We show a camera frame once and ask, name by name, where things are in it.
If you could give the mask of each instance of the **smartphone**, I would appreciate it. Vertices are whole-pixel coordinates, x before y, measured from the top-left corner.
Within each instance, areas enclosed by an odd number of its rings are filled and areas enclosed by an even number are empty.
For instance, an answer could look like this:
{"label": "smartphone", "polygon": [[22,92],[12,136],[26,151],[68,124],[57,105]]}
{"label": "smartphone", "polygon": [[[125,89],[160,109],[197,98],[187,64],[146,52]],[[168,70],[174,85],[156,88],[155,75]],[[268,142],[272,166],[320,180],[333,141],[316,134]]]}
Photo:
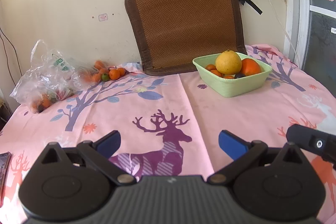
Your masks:
{"label": "smartphone", "polygon": [[7,152],[0,154],[0,207],[2,207],[3,203],[3,191],[10,160],[11,153]]}

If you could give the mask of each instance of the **white deer print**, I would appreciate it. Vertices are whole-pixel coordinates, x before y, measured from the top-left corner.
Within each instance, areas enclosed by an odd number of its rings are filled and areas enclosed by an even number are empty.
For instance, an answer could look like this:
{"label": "white deer print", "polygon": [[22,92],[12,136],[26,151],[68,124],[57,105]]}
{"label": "white deer print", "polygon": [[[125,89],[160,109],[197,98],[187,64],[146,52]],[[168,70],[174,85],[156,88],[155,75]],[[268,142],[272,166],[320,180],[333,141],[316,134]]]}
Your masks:
{"label": "white deer print", "polygon": [[298,102],[306,107],[317,108],[321,110],[326,118],[317,124],[317,130],[336,135],[336,117],[331,112],[331,107],[322,103],[322,98],[319,98],[314,95],[302,95],[305,102],[301,102],[299,99]]}

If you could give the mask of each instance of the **green plastic basket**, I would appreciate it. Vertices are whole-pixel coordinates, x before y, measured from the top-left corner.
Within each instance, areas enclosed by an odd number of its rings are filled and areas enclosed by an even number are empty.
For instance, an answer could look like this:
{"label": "green plastic basket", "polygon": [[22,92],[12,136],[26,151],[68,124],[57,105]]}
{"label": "green plastic basket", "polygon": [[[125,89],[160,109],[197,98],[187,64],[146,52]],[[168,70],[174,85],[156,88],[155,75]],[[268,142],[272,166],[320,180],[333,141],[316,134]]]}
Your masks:
{"label": "green plastic basket", "polygon": [[237,52],[237,54],[241,60],[250,58],[256,61],[260,65],[262,72],[239,79],[224,79],[218,77],[206,70],[205,67],[209,64],[215,64],[215,60],[220,54],[197,57],[193,60],[193,64],[196,66],[202,80],[224,97],[234,97],[262,87],[267,76],[272,72],[272,67],[245,54],[239,52]]}

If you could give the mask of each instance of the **yellow grapefruit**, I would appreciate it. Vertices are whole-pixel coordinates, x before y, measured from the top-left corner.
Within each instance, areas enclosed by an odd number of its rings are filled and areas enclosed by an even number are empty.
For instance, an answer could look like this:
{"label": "yellow grapefruit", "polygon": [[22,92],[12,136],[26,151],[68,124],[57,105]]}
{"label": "yellow grapefruit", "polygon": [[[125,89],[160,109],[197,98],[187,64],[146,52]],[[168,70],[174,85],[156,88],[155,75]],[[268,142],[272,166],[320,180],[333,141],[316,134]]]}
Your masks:
{"label": "yellow grapefruit", "polygon": [[235,75],[242,69],[242,60],[237,53],[227,50],[217,57],[215,66],[224,75]]}

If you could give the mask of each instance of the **clear plastic bag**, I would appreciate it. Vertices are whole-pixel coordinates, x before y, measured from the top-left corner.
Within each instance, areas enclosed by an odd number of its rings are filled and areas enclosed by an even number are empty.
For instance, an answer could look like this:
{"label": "clear plastic bag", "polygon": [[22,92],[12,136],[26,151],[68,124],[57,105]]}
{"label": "clear plastic bag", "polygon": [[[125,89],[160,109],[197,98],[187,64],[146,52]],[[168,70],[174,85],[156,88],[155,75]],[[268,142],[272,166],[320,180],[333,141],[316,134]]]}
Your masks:
{"label": "clear plastic bag", "polygon": [[[46,53],[37,56],[37,46],[42,43]],[[27,105],[34,113],[40,113],[50,105],[73,96],[76,91],[92,85],[92,74],[98,70],[74,59],[67,62],[55,49],[48,49],[43,40],[36,42],[31,51],[31,68],[21,77],[11,97]]]}

